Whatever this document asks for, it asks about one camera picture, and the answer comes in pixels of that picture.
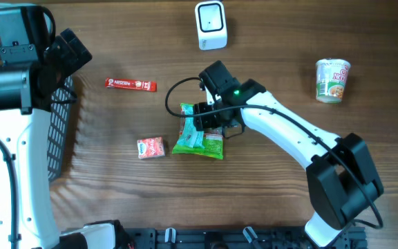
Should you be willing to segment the light teal packet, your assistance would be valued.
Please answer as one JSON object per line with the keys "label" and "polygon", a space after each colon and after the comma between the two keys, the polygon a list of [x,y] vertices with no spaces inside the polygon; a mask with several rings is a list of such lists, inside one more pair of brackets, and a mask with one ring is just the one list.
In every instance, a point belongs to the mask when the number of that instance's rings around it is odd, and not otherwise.
{"label": "light teal packet", "polygon": [[180,135],[177,144],[189,148],[204,148],[203,145],[203,131],[197,131],[193,123],[194,118],[185,118],[182,134]]}

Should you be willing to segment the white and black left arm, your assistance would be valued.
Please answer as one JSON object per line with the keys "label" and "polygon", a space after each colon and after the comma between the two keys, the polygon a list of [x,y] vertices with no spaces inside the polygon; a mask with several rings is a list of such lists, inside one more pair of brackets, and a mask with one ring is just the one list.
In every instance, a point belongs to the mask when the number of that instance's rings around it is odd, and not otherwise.
{"label": "white and black left arm", "polygon": [[0,248],[115,248],[113,222],[60,232],[50,201],[53,94],[90,52],[31,4],[0,4],[0,41]]}

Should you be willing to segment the green gummy candy bag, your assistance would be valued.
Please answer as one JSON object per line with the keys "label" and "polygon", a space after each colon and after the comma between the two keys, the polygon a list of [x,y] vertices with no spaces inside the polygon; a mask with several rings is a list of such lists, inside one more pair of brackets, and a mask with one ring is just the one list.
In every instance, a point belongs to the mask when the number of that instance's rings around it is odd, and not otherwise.
{"label": "green gummy candy bag", "polygon": [[[182,134],[182,128],[184,126],[184,119],[180,119],[180,132],[179,137]],[[223,156],[223,136],[219,129],[208,129],[204,131],[203,136],[204,148],[189,148],[185,146],[178,145],[177,142],[173,147],[173,154],[195,154],[199,156],[207,156],[210,158],[215,158],[222,160]]]}

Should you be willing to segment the white chicken cup noodles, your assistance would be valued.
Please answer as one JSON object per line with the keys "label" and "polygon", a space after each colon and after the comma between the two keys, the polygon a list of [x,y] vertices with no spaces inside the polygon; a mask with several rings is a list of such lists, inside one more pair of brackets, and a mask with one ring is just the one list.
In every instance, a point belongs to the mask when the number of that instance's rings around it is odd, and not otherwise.
{"label": "white chicken cup noodles", "polygon": [[344,59],[320,59],[316,63],[316,99],[323,103],[340,103],[351,68]]}

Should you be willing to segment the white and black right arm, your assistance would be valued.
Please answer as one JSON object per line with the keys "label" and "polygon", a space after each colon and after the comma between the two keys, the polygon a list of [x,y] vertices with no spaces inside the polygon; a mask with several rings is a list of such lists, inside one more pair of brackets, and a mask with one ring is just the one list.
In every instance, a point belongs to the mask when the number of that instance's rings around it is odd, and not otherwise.
{"label": "white and black right arm", "polygon": [[383,183],[367,144],[351,133],[342,138],[302,119],[254,80],[241,84],[221,61],[198,79],[206,102],[195,104],[198,130],[241,125],[261,133],[287,152],[305,170],[314,209],[304,231],[319,248],[330,246],[365,209],[377,213],[374,201]]}

